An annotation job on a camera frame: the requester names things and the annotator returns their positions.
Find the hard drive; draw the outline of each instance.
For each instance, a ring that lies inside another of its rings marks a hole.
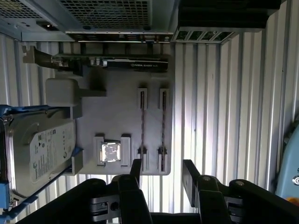
[[[60,108],[1,117],[0,179],[9,186],[4,209],[19,205],[71,165],[75,130],[75,121]]]

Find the metal mesh panel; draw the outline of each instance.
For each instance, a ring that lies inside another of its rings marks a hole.
[[[85,26],[142,28],[149,25],[147,0],[60,0]]]
[[[41,16],[18,0],[0,0],[0,17],[19,19],[41,18]]]

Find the cooling fan grille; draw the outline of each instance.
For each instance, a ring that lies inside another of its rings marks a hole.
[[[16,19],[41,18],[41,16],[18,0],[0,0],[0,17]]]
[[[150,25],[148,0],[60,0],[65,8],[91,28],[143,28]]]
[[[173,41],[222,43],[234,34],[234,32],[217,31],[176,31]]]

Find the hard drive label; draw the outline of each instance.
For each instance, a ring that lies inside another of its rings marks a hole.
[[[36,133],[30,143],[31,181],[37,182],[67,161],[71,157],[75,142],[73,123]]]

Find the screw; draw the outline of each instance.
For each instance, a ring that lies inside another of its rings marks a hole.
[[[9,115],[9,116],[3,117],[2,119],[3,119],[3,121],[4,121],[5,123],[9,123],[9,122],[12,121],[12,116]]]
[[[299,176],[295,176],[292,181],[295,185],[299,185]]]
[[[239,186],[244,186],[245,184],[242,181],[236,181],[236,184],[238,184]]]
[[[203,179],[204,181],[209,181],[211,178],[208,177],[208,176],[204,176],[202,179]]]

